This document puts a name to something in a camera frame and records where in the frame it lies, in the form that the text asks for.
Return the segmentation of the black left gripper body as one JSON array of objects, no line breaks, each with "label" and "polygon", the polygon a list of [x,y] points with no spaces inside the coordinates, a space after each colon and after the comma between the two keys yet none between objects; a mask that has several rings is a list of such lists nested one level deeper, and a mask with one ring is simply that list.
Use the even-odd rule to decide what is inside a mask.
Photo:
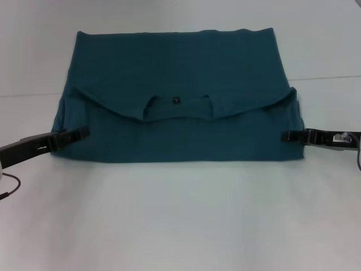
[{"label": "black left gripper body", "polygon": [[43,135],[21,139],[15,143],[1,147],[1,167],[6,169],[36,156],[53,150],[52,135]]}]

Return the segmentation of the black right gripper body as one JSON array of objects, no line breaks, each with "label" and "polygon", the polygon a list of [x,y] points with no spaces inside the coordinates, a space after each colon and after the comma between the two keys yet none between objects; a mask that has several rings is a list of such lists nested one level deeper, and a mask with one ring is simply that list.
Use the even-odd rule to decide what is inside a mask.
[{"label": "black right gripper body", "polygon": [[309,130],[309,134],[306,136],[308,143],[305,143],[305,145],[337,151],[357,151],[359,149],[358,132],[326,131],[317,129],[307,130]]}]

